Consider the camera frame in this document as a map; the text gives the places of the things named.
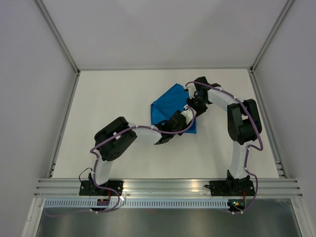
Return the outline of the blue cloth napkin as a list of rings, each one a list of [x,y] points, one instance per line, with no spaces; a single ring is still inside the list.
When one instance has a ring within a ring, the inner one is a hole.
[[[188,98],[189,93],[183,86],[174,84],[150,105],[151,124],[158,127],[159,122],[169,120],[176,111],[184,111]]]

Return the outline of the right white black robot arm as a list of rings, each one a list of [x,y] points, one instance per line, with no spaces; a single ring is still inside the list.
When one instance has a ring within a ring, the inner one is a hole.
[[[243,187],[252,184],[247,161],[250,148],[263,150],[260,137],[262,125],[256,101],[241,100],[225,91],[221,85],[209,84],[206,77],[199,77],[185,84],[184,89],[189,92],[187,104],[192,107],[196,116],[207,110],[207,106],[215,104],[227,113],[229,137],[233,141],[232,163],[227,171],[225,183],[226,191],[237,195]]]

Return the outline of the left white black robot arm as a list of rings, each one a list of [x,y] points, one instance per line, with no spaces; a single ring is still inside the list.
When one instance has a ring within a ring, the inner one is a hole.
[[[175,135],[182,135],[194,123],[196,112],[191,107],[176,111],[168,120],[145,126],[129,123],[119,117],[101,129],[95,136],[95,146],[90,153],[96,156],[92,170],[90,189],[98,196],[107,192],[109,175],[116,159],[131,146],[132,143],[148,143],[162,145]]]

